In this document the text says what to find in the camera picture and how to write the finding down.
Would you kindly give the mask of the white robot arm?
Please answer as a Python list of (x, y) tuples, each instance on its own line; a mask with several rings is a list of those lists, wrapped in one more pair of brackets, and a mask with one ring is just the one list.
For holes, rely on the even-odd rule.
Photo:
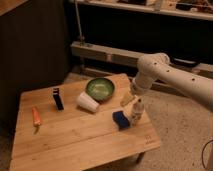
[(144, 95), (156, 80), (161, 80), (213, 112), (213, 79), (171, 67), (165, 53), (142, 55), (137, 60), (137, 68), (138, 73), (130, 84), (130, 90), (120, 102), (122, 106), (136, 96)]

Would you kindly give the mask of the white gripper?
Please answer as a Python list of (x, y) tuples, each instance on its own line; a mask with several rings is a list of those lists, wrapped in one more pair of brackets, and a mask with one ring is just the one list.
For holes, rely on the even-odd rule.
[(130, 85), (130, 91), (126, 92), (120, 102), (120, 105), (122, 107), (126, 106), (128, 103), (134, 100), (135, 96), (142, 96), (143, 91), (140, 87), (138, 87), (134, 82), (131, 83)]

